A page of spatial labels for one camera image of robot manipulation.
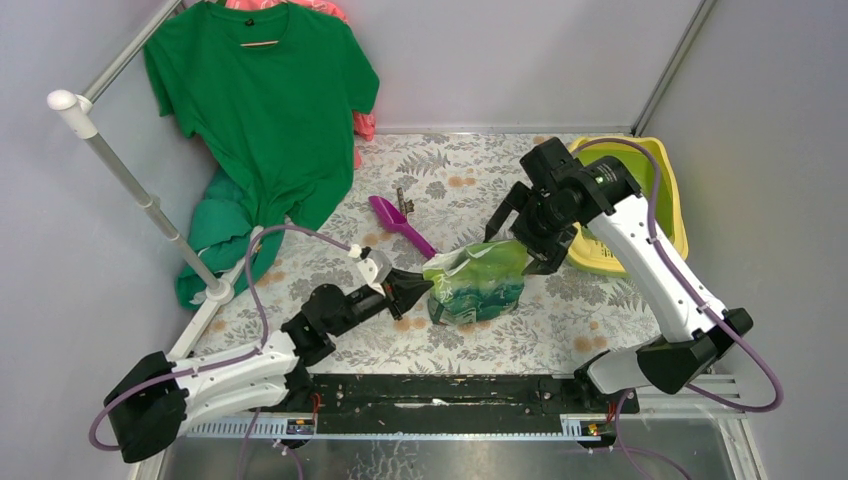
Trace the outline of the green cat litter bag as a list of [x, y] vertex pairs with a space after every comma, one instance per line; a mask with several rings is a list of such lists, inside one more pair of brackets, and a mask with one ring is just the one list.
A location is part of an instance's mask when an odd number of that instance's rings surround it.
[[437, 254], [422, 267], [433, 283], [427, 298], [436, 325], [491, 321], [518, 306], [524, 291], [526, 248], [515, 240], [477, 243]]

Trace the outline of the magenta plastic scoop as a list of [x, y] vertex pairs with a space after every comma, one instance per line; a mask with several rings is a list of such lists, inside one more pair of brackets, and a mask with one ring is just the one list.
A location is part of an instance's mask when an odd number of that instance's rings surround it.
[[437, 254], [436, 249], [409, 224], [406, 217], [389, 200], [380, 196], [370, 196], [368, 201], [385, 230], [402, 235], [426, 259], [431, 259]]

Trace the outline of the yellow green litter box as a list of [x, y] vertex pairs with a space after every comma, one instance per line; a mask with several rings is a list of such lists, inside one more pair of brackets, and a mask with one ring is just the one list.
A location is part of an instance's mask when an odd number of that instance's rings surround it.
[[[631, 146], [619, 143], [587, 146], [586, 144], [591, 140], [590, 137], [579, 137], [571, 142], [568, 149], [584, 165], [604, 156], [616, 157], [627, 167], [645, 195], [649, 195], [653, 191], [653, 166], [643, 153]], [[679, 189], [665, 146], [655, 137], [634, 138], [632, 141], [650, 152], [660, 166], [661, 181], [658, 190], [656, 220], [674, 249], [682, 258], [687, 258], [689, 242], [683, 222]], [[614, 277], [625, 277], [627, 275], [624, 267], [612, 251], [590, 230], [582, 227], [577, 228], [577, 234], [569, 248], [566, 259], [572, 266], [582, 271]]]

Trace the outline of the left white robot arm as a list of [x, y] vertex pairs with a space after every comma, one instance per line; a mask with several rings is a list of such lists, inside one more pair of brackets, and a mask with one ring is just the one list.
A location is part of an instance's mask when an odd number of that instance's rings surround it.
[[308, 368], [335, 350], [334, 338], [387, 311], [396, 320], [433, 283], [393, 269], [379, 289], [344, 293], [318, 286], [300, 312], [264, 341], [204, 357], [143, 357], [104, 398], [116, 449], [127, 464], [146, 460], [191, 428], [249, 409], [304, 407], [312, 393]]

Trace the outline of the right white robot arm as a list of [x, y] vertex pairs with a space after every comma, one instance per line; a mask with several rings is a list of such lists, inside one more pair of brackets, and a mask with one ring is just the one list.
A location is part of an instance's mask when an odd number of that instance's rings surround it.
[[565, 260], [579, 227], [607, 246], [638, 287], [659, 325], [639, 346], [602, 353], [574, 374], [575, 402], [597, 412], [626, 389], [653, 386], [676, 394], [753, 326], [743, 308], [727, 309], [674, 250], [625, 164], [603, 156], [582, 164], [551, 138], [519, 161], [527, 183], [515, 183], [485, 228], [491, 239], [511, 213], [509, 230], [532, 258], [529, 275], [551, 275]]

